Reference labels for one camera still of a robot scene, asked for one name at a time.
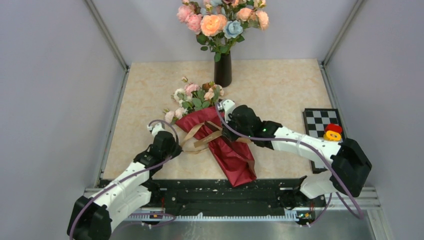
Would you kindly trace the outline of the beige satin ribbon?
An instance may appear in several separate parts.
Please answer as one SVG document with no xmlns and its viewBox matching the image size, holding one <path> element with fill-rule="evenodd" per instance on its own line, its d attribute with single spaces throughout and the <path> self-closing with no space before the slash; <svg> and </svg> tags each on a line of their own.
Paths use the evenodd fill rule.
<svg viewBox="0 0 424 240">
<path fill-rule="evenodd" d="M 186 119 L 180 119 L 176 122 L 176 126 L 185 132 L 179 145 L 186 153 L 199 154 L 209 150 L 216 158 L 222 159 L 235 157 L 251 159 L 253 157 L 247 140 L 239 138 L 231 142 L 222 135 L 223 128 L 212 121 L 191 123 Z"/>
</svg>

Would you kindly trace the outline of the red paper bouquet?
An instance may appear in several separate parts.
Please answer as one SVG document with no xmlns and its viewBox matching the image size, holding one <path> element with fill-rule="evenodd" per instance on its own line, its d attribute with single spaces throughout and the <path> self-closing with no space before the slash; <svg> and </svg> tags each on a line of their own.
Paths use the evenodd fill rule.
<svg viewBox="0 0 424 240">
<path fill-rule="evenodd" d="M 199 85 L 185 76 L 181 80 L 184 87 L 171 95 L 179 107 L 165 109 L 165 121 L 186 133 L 183 143 L 195 140 L 193 154 L 209 150 L 233 187 L 256 180 L 255 159 L 248 143 L 240 138 L 230 141 L 224 137 L 224 128 L 215 109 L 217 101 L 225 95 L 223 87 L 213 81 Z"/>
</svg>

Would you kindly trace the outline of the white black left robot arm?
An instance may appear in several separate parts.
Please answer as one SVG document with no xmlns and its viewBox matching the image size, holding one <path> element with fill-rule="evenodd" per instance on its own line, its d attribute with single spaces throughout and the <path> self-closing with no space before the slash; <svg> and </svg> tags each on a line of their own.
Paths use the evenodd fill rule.
<svg viewBox="0 0 424 240">
<path fill-rule="evenodd" d="M 160 193 L 144 184 L 169 160 L 182 152 L 178 138 L 166 130 L 153 134 L 153 142 L 137 154 L 115 180 L 73 206 L 67 235 L 71 240 L 108 240 L 116 227 L 136 209 L 154 207 Z"/>
</svg>

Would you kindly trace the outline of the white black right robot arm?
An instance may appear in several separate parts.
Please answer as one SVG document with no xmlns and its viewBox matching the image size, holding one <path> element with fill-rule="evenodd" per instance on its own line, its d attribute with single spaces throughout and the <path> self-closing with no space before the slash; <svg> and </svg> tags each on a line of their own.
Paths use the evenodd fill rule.
<svg viewBox="0 0 424 240">
<path fill-rule="evenodd" d="M 358 197 L 372 169 L 372 164 L 357 141 L 329 141 L 298 133 L 274 121 L 262 121 L 247 105 L 226 99 L 216 106 L 222 123 L 222 134 L 230 141 L 248 139 L 256 146 L 296 154 L 321 162 L 326 170 L 303 177 L 293 192 L 299 206 L 330 193 Z"/>
</svg>

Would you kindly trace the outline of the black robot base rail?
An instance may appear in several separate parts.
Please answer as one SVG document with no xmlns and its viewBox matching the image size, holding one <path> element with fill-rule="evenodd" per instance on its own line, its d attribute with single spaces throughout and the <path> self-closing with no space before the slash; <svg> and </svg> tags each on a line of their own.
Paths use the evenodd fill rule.
<svg viewBox="0 0 424 240">
<path fill-rule="evenodd" d="M 310 200 L 298 192 L 293 197 L 299 184 L 295 178 L 257 179 L 236 187 L 226 179 L 154 179 L 144 183 L 151 198 L 143 208 L 180 217 L 259 217 L 325 206 L 323 195 Z"/>
</svg>

